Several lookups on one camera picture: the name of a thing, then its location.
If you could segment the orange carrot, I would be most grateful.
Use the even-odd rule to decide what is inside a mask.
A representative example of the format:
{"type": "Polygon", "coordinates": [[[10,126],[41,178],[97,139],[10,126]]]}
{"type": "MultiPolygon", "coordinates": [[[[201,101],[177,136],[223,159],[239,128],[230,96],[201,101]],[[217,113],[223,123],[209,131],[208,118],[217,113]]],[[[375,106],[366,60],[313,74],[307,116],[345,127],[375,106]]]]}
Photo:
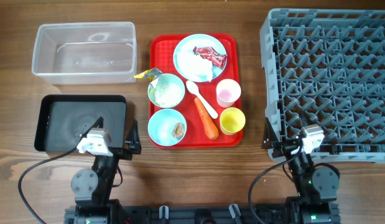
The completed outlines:
{"type": "Polygon", "coordinates": [[[200,119],[202,121],[206,136],[211,140],[218,138],[219,131],[215,126],[211,116],[208,114],[207,110],[205,109],[201,100],[199,98],[195,98],[194,103],[197,108],[200,119]]]}

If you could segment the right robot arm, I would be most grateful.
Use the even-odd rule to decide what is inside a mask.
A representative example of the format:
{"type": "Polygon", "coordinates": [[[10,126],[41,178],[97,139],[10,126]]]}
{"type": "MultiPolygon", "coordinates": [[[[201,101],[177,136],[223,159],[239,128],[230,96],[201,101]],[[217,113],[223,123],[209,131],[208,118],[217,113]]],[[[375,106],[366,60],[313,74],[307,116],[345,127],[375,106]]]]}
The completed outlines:
{"type": "Polygon", "coordinates": [[[310,153],[318,148],[325,135],[317,124],[304,126],[297,137],[281,141],[266,118],[262,148],[271,149],[274,158],[284,157],[287,176],[298,196],[287,197],[281,204],[256,205],[264,223],[340,223],[336,192],[340,172],[328,163],[315,164],[310,153]]]}

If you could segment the light blue bowl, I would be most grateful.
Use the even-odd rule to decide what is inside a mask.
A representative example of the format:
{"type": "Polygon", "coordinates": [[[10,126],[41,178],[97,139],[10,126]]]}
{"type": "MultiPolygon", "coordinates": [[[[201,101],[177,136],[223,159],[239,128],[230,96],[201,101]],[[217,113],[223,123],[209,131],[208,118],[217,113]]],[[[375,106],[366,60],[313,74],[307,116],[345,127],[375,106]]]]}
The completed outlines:
{"type": "Polygon", "coordinates": [[[187,122],[184,116],[174,109],[161,109],[155,112],[148,122],[148,133],[151,140],[164,147],[178,144],[187,133],[187,122]],[[175,127],[183,126],[179,137],[173,136],[175,127]]]}

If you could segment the red snack wrapper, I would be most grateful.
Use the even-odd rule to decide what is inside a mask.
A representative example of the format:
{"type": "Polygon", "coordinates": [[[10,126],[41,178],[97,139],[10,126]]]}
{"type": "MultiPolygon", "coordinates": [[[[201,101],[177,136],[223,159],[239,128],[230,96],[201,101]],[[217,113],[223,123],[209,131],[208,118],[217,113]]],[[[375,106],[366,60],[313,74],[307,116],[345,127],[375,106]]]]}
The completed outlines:
{"type": "Polygon", "coordinates": [[[223,69],[226,65],[228,55],[218,53],[213,47],[194,47],[193,53],[209,60],[214,66],[223,69]]]}

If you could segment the brown food lump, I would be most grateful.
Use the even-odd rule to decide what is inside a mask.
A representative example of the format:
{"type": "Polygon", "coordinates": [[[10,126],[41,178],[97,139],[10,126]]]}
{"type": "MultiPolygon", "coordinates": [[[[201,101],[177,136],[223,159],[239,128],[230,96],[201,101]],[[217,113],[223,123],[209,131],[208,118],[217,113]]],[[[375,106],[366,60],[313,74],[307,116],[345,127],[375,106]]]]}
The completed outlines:
{"type": "Polygon", "coordinates": [[[181,139],[185,134],[185,126],[183,123],[176,123],[172,131],[172,136],[176,139],[181,139]]]}

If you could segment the pile of white rice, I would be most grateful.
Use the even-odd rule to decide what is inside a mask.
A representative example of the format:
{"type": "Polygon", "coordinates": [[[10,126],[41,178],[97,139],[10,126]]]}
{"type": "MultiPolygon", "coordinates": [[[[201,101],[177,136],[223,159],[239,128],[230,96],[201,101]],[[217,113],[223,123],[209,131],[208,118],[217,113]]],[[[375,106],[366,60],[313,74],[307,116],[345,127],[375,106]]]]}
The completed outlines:
{"type": "Polygon", "coordinates": [[[171,108],[182,100],[182,90],[176,84],[163,84],[154,91],[154,103],[161,108],[171,108]]]}

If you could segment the yellow silver foil wrapper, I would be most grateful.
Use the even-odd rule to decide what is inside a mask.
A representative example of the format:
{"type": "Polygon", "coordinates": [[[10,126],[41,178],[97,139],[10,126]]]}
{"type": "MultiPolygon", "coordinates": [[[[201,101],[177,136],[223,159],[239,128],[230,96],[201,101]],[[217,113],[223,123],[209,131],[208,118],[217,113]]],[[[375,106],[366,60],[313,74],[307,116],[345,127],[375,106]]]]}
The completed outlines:
{"type": "Polygon", "coordinates": [[[162,74],[163,74],[162,71],[159,70],[158,68],[152,68],[150,70],[146,70],[142,73],[135,75],[134,78],[137,78],[137,79],[148,78],[150,80],[149,86],[151,88],[149,90],[149,94],[152,94],[155,91],[156,86],[159,82],[159,78],[162,74]]]}

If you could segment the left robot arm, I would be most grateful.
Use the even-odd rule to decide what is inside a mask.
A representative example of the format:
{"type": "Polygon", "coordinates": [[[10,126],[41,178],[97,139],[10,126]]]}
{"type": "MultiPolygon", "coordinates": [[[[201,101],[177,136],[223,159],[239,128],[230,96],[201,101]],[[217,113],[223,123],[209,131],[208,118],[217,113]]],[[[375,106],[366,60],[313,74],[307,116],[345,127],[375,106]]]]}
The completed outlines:
{"type": "Polygon", "coordinates": [[[131,223],[119,200],[109,197],[112,189],[120,186],[114,183],[116,174],[121,174],[119,161],[130,161],[134,154],[142,151],[137,121],[133,121],[121,147],[110,146],[110,143],[111,137],[103,127],[102,117],[81,135],[78,152],[92,154],[95,160],[90,169],[82,169],[72,178],[76,207],[65,212],[64,223],[131,223]]]}

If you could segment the white napkin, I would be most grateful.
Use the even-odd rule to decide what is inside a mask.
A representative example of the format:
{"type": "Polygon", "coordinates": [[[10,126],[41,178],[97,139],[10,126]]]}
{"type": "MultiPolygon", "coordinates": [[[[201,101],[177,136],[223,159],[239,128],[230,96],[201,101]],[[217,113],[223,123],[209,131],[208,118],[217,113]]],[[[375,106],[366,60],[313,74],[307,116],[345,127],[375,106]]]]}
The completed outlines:
{"type": "Polygon", "coordinates": [[[213,79],[212,63],[199,55],[188,52],[176,54],[179,74],[193,82],[210,82],[213,79]]]}

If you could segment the mint green bowl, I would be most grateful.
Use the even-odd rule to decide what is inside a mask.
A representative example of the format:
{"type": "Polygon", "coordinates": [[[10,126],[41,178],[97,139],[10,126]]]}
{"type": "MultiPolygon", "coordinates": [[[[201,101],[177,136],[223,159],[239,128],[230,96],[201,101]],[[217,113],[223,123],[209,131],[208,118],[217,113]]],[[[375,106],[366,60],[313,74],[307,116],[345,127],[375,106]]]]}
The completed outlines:
{"type": "MultiPolygon", "coordinates": [[[[183,100],[183,98],[184,98],[184,96],[185,96],[185,85],[184,85],[184,82],[178,77],[178,76],[176,76],[176,75],[173,75],[173,74],[170,74],[170,73],[164,73],[164,74],[162,74],[161,76],[160,76],[160,78],[159,78],[159,82],[158,82],[158,84],[157,84],[157,86],[156,86],[156,88],[158,87],[158,86],[161,86],[161,85],[163,85],[163,84],[166,84],[166,83],[168,83],[168,84],[176,84],[181,90],[182,90],[182,100],[183,100]]],[[[147,91],[147,93],[148,93],[148,97],[149,97],[149,99],[150,99],[150,101],[155,105],[155,106],[157,106],[155,103],[154,103],[154,93],[152,93],[152,94],[149,94],[149,90],[150,90],[151,88],[150,88],[150,86],[148,87],[148,91],[147,91]]]]}

